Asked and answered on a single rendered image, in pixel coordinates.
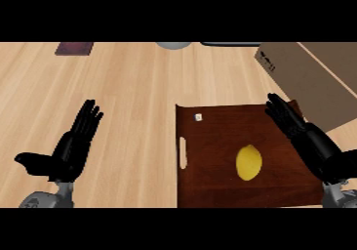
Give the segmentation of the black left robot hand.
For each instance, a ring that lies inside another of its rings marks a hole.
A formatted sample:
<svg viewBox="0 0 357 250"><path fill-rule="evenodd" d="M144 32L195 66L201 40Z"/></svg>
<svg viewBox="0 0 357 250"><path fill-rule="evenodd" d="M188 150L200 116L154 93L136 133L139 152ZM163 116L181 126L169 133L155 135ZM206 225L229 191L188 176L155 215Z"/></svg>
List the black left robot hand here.
<svg viewBox="0 0 357 250"><path fill-rule="evenodd" d="M21 152L15 161L33 176L46 176L51 182L73 183L82 176L91 154L91 143L104 113L95 100L86 100L71 130L63 135L51 155Z"/></svg>

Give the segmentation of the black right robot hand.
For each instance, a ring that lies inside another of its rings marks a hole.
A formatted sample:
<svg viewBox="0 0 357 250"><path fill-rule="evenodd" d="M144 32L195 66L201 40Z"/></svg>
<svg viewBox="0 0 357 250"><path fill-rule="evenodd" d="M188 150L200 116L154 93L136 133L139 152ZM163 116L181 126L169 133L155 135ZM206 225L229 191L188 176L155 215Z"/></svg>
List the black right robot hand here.
<svg viewBox="0 0 357 250"><path fill-rule="evenodd" d="M313 175L328 184L357 178L357 148L343 151L319 126L308 122L290 103L268 94L268 116L288 138Z"/></svg>

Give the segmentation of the yellow lemon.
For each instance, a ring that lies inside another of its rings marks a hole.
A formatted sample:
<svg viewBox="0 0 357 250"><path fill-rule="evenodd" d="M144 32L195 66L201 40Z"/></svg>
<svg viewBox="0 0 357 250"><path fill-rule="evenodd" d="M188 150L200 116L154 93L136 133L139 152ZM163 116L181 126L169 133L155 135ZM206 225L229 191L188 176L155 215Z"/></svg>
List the yellow lemon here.
<svg viewBox="0 0 357 250"><path fill-rule="evenodd" d="M251 181L260 174L263 168L263 156L253 145L241 148L237 155L237 172L244 181Z"/></svg>

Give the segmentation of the dark brown wooden tray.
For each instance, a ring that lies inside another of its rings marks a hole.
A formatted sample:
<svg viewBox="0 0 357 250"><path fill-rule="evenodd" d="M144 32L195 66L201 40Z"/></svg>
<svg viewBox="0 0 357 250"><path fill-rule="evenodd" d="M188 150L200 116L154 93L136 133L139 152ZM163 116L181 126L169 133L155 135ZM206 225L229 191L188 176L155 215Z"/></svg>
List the dark brown wooden tray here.
<svg viewBox="0 0 357 250"><path fill-rule="evenodd" d="M319 205L324 184L312 174L263 104L176 107L178 206L271 208ZM197 121L201 113L204 120ZM263 168L251 181L237 155L253 145Z"/></svg>

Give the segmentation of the brown cardboard box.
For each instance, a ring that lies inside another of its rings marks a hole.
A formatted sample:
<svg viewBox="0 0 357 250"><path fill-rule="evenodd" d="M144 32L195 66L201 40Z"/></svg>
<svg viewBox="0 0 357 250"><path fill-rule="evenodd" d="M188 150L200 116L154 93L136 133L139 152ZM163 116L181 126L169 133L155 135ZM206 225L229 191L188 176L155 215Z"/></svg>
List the brown cardboard box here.
<svg viewBox="0 0 357 250"><path fill-rule="evenodd" d="M325 132L357 119L357 42L265 42L256 59Z"/></svg>

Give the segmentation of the dark maroon flat block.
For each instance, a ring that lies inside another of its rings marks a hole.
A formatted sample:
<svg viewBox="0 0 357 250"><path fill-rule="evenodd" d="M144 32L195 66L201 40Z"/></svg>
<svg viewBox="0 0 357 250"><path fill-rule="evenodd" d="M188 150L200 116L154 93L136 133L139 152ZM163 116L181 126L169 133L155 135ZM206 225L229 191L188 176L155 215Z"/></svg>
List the dark maroon flat block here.
<svg viewBox="0 0 357 250"><path fill-rule="evenodd" d="M57 56L88 56L94 47L92 42L63 42L58 46Z"/></svg>

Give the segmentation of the grey round bowl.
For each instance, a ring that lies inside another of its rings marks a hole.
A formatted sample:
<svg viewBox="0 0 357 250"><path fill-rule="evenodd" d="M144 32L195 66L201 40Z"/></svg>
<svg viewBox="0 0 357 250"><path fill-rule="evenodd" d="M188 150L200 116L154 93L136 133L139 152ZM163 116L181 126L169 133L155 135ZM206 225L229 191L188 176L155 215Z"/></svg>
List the grey round bowl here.
<svg viewBox="0 0 357 250"><path fill-rule="evenodd" d="M181 50L186 48L192 42L155 42L157 45L167 50Z"/></svg>

